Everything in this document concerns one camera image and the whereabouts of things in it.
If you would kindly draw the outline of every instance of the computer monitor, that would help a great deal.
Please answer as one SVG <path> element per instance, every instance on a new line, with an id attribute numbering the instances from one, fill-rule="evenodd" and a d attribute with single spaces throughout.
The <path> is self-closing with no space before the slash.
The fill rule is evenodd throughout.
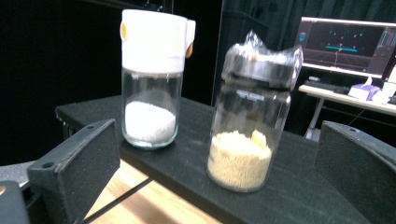
<path id="1" fill-rule="evenodd" d="M 396 23 L 302 17 L 295 44 L 303 66 L 382 78 L 396 48 Z"/>

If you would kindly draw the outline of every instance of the salt shaker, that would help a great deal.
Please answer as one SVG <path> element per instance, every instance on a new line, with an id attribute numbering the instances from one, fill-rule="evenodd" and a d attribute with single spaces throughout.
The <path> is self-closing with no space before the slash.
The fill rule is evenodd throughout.
<path id="1" fill-rule="evenodd" d="M 185 58 L 195 21 L 145 10 L 122 11 L 122 134 L 136 147 L 154 149 L 177 135 Z"/>
<path id="2" fill-rule="evenodd" d="M 264 185 L 302 63 L 300 47 L 274 52 L 254 32 L 228 50 L 206 169 L 217 184 L 238 192 Z"/>

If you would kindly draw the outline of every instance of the white desk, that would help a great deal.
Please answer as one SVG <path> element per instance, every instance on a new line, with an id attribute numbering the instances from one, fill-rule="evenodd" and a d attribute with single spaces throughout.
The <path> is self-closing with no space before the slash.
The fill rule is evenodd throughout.
<path id="1" fill-rule="evenodd" d="M 344 105 L 353 105 L 356 107 L 373 110 L 375 112 L 388 114 L 392 116 L 396 116 L 396 105 L 385 104 L 382 105 L 373 101 L 363 101 L 360 99 L 356 99 L 344 94 L 334 93 L 333 91 L 327 91 L 320 88 L 310 87 L 302 85 L 298 89 L 299 91 L 306 92 L 308 95 L 319 98 L 318 106 L 315 110 L 314 117 L 312 118 L 308 130 L 306 130 L 305 138 L 311 139 L 313 131 L 315 130 L 315 125 L 318 121 L 318 116 L 320 114 L 320 110 L 323 107 L 323 103 L 325 100 L 334 101 L 336 103 L 344 104 Z"/>

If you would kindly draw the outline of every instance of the clear plastic film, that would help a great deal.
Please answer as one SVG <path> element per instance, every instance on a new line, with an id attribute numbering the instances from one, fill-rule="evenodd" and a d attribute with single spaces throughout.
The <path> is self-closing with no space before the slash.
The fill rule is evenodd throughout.
<path id="1" fill-rule="evenodd" d="M 303 65 L 301 46 L 282 51 L 269 50 L 250 31 L 244 44 L 234 44 L 227 51 L 221 77 L 226 82 L 259 83 L 276 89 L 294 88 Z"/>

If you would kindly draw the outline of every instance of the seasoning bottle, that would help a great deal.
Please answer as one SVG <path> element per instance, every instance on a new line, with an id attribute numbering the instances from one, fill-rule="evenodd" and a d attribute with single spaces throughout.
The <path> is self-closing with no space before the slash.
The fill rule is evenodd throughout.
<path id="1" fill-rule="evenodd" d="M 264 185 L 302 63 L 300 47 L 274 52 L 254 32 L 228 50 L 206 169 L 217 184 L 239 192 Z"/>
<path id="2" fill-rule="evenodd" d="M 122 134 L 136 147 L 154 149 L 177 135 L 185 58 L 195 21 L 145 10 L 122 11 Z"/>

